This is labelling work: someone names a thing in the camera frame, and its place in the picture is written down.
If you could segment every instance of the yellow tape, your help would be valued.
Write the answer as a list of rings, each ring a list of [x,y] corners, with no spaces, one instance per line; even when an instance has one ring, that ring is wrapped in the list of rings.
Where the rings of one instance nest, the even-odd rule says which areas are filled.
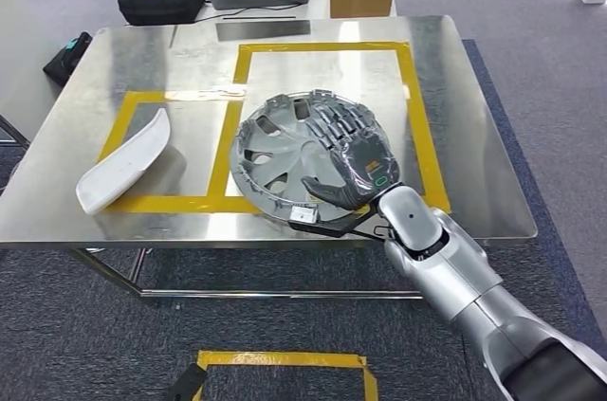
[[[210,365],[247,366],[316,366],[324,368],[359,368],[363,372],[365,401],[377,401],[377,380],[366,366],[366,358],[355,354],[309,352],[210,352],[199,351],[197,364],[205,371]],[[201,401],[202,389],[193,401]]]
[[[420,165],[421,184],[424,185],[425,192],[424,200],[429,207],[437,207],[445,213],[449,213],[451,204],[448,202],[442,174],[438,164],[433,135],[426,116],[426,108],[421,97],[420,83],[418,82],[411,51],[408,46],[405,46],[397,48],[396,52],[402,83],[408,87],[410,98],[407,102],[407,112],[418,163]]]
[[[232,146],[232,140],[239,130],[242,110],[242,101],[241,100],[231,100],[227,103],[226,115],[223,117],[223,126],[221,128],[221,136],[217,146],[213,170],[207,190],[208,197],[223,198],[226,196],[226,186],[230,177],[230,147]]]
[[[411,51],[406,43],[362,42],[362,43],[291,43],[291,44],[245,44],[239,48],[234,68],[234,83],[246,84],[255,52],[327,52],[341,50],[393,50],[396,55],[402,83],[408,88],[408,116],[411,135],[420,165],[423,198],[430,206],[450,212],[442,175],[440,172],[432,134],[426,116],[420,84]],[[99,160],[119,147],[127,134],[137,104],[167,102],[162,92],[129,92],[118,112],[116,121],[103,145]],[[140,196],[121,197],[109,207],[112,211],[136,213],[259,213],[244,197],[225,196],[230,176],[230,147],[240,122],[242,101],[227,103],[223,126],[217,145],[206,196]]]

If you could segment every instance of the robotic arm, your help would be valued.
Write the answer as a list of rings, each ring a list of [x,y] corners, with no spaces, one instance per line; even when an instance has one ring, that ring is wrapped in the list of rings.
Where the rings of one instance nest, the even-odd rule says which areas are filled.
[[[509,294],[482,248],[445,213],[405,186],[385,192],[378,210],[393,230],[388,259],[462,330],[506,399],[607,399],[607,362]]]
[[[386,219],[392,230],[384,243],[388,259],[439,315],[462,330],[506,399],[607,400],[607,362],[509,294],[470,235],[397,183],[398,165],[385,137],[360,115],[316,110],[321,120],[310,117],[309,127],[330,153],[346,185],[322,185],[309,177],[302,178],[304,185],[325,202],[347,210],[369,205],[370,214]],[[291,224],[336,235],[334,228],[322,231],[322,223]]]

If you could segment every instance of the stainless steel table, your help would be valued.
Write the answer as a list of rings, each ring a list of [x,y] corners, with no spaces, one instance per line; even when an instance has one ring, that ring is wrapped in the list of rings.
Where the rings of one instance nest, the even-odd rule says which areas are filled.
[[[404,181],[431,205],[449,209],[476,239],[536,234],[451,19],[319,20],[310,22],[309,34],[257,39],[256,32],[272,32],[273,26],[260,24],[246,26],[243,39],[225,42],[218,41],[223,39],[220,25],[210,23],[101,30],[0,199],[0,247],[69,249],[140,297],[259,296],[143,289],[137,281],[144,250],[131,273],[122,276],[85,248],[335,246],[335,240],[295,232],[252,212],[228,171],[226,148],[239,120],[276,94],[313,88],[370,107],[388,135]],[[245,86],[243,100],[205,92],[233,82]],[[168,149],[113,207],[85,215],[75,193],[78,180],[100,155],[143,127],[159,106],[170,116]],[[376,217],[362,230],[377,224]],[[365,243],[350,238],[353,245]]]

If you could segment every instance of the white curved object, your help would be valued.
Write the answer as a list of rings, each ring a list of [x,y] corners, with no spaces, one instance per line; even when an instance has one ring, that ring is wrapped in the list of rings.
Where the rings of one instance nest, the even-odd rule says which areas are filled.
[[[82,175],[75,195],[87,214],[103,210],[143,175],[167,146],[170,135],[167,112],[159,109],[141,131]]]

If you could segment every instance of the black bag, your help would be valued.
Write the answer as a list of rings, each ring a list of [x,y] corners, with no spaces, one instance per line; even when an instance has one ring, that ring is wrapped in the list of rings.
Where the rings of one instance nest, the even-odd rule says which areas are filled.
[[[42,70],[59,86],[65,86],[92,40],[90,34],[82,31],[80,36],[60,50]]]
[[[205,0],[118,0],[120,12],[131,25],[191,24]]]

